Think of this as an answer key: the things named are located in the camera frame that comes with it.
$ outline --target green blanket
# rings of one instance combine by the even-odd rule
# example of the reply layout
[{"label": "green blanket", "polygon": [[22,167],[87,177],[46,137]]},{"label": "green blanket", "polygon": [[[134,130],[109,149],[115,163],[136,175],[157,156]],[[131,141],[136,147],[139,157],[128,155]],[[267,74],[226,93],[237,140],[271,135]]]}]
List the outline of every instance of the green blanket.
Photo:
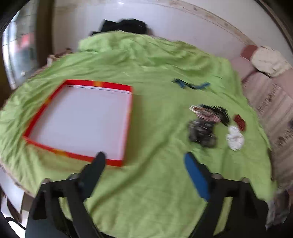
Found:
[{"label": "green blanket", "polygon": [[[182,89],[172,82],[174,78],[211,85],[204,90]],[[85,202],[102,232],[119,238],[188,237],[206,202],[185,169],[187,151],[227,179],[248,177],[259,198],[271,198],[268,140],[229,61],[183,42],[123,32],[82,40],[78,53],[62,57],[24,83],[1,111],[1,162],[33,194],[44,178],[66,179],[86,164],[22,139],[30,119],[65,79],[115,82],[134,90],[124,166],[107,166]],[[188,107],[197,104],[222,106],[230,117],[241,115],[247,130],[240,151],[228,147],[223,124],[214,130],[216,148],[189,142],[187,123],[196,116]],[[228,210],[226,203],[217,230],[223,228]]]}]

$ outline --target green bed sheet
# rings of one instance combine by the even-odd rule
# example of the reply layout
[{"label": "green bed sheet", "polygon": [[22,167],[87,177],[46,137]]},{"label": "green bed sheet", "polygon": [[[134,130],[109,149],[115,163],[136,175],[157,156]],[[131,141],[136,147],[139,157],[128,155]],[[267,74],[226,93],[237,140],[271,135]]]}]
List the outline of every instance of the green bed sheet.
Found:
[{"label": "green bed sheet", "polygon": [[[182,89],[180,78],[204,90]],[[28,191],[36,194],[44,178],[66,179],[86,164],[26,144],[30,119],[65,79],[115,82],[133,86],[133,108],[123,167],[107,166],[86,208],[102,232],[119,238],[188,237],[206,202],[197,194],[183,156],[192,151],[211,172],[227,179],[251,180],[256,195],[271,198],[274,186],[267,155],[268,139],[257,114],[242,94],[229,61],[183,42],[124,32],[84,39],[67,55],[19,87],[0,114],[1,163]],[[233,151],[227,127],[218,124],[217,147],[203,149],[188,140],[189,105],[207,104],[240,114],[247,123],[245,144]],[[225,224],[225,203],[217,230]]]}]

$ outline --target white wall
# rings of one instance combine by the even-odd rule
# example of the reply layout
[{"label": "white wall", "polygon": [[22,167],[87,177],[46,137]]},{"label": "white wall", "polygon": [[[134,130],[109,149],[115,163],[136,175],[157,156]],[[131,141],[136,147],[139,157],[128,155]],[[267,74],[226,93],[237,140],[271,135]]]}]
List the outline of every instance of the white wall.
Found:
[{"label": "white wall", "polygon": [[[293,65],[293,54],[285,38],[254,0],[184,1],[223,18],[255,44],[268,45],[280,51]],[[178,5],[178,0],[56,0],[54,52],[66,47],[76,50],[78,41],[87,37],[90,31],[99,30],[103,19],[136,18],[145,21],[155,36],[182,40],[228,59],[240,54],[244,43],[235,34]]]},{"label": "white wall", "polygon": [[225,19],[255,44],[278,50],[293,65],[293,54],[282,33],[255,0],[183,0]]}]

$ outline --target red object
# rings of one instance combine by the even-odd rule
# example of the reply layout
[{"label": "red object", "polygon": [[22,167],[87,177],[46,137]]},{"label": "red object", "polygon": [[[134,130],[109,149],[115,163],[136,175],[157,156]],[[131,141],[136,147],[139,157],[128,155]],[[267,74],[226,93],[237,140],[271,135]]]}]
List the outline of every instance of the red object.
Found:
[{"label": "red object", "polygon": [[240,115],[238,115],[238,114],[235,115],[233,121],[235,121],[237,123],[239,130],[241,130],[241,131],[246,130],[246,123]]},{"label": "red object", "polygon": [[[40,147],[42,149],[54,152],[56,154],[59,155],[64,155],[64,156],[68,156],[70,158],[74,158],[74,159],[79,159],[79,160],[84,160],[84,161],[88,161],[91,162],[94,157],[90,157],[90,156],[85,156],[85,155],[80,155],[80,154],[75,154],[75,153],[71,153],[71,152],[67,152],[67,151],[63,151],[63,150],[59,150],[56,148],[52,148],[43,144],[40,144],[32,139],[29,138],[33,127],[35,126],[36,122],[38,121],[38,119],[40,118],[40,116],[42,115],[42,113],[46,110],[46,108],[48,107],[48,105],[50,104],[50,102],[52,101],[52,99],[58,94],[58,92],[60,92],[60,90],[65,86],[65,85],[83,85],[83,86],[93,86],[93,87],[101,87],[101,88],[109,88],[109,89],[119,89],[119,90],[124,90],[124,91],[128,91],[128,92],[132,92],[132,87],[128,86],[128,85],[123,85],[123,84],[115,84],[115,83],[108,83],[108,82],[100,82],[100,81],[91,81],[91,80],[78,80],[78,79],[67,79],[65,80],[44,102],[44,104],[40,107],[40,109],[38,110],[38,112],[33,116],[32,120],[30,121],[27,129],[25,130],[24,134],[23,134],[23,138],[30,144],[33,144],[37,147]],[[131,104],[132,104],[132,100],[130,101],[130,106],[129,106],[129,112],[128,112],[128,123],[127,123],[127,129],[129,128],[129,122],[130,122],[130,110],[131,110]],[[116,160],[116,159],[107,159],[106,160],[106,164],[107,165],[112,165],[112,166],[122,166],[122,160]]]},{"label": "red object", "polygon": [[248,45],[246,46],[242,53],[241,53],[241,56],[244,57],[245,59],[249,60],[251,59],[253,53],[258,49],[257,46],[255,45]]}]

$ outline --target bed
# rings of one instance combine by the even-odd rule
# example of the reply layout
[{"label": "bed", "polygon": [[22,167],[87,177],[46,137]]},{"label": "bed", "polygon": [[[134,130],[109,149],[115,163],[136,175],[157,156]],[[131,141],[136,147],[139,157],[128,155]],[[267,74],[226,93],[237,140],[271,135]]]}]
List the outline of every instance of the bed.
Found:
[{"label": "bed", "polygon": [[[210,86],[182,89],[174,78]],[[191,151],[213,173],[226,179],[250,179],[260,199],[272,198],[268,138],[257,113],[242,93],[241,80],[225,58],[184,42],[170,42],[124,32],[84,39],[77,53],[20,86],[0,113],[1,164],[30,194],[44,178],[66,179],[86,164],[27,144],[22,138],[30,120],[66,79],[106,81],[133,87],[133,106],[122,167],[107,166],[86,208],[99,229],[113,237],[188,237],[206,202],[197,194],[184,167]],[[227,127],[215,127],[213,149],[188,140],[187,123],[195,119],[190,105],[222,106],[230,117],[241,115],[247,130],[241,150],[226,141]],[[222,209],[216,232],[223,229],[230,201]],[[62,208],[69,216],[66,201]]]},{"label": "bed", "polygon": [[293,69],[271,78],[257,71],[250,62],[257,48],[254,45],[245,47],[231,63],[239,72],[243,93],[257,112],[270,141],[272,179],[277,181],[279,187],[286,188],[293,181]]}]

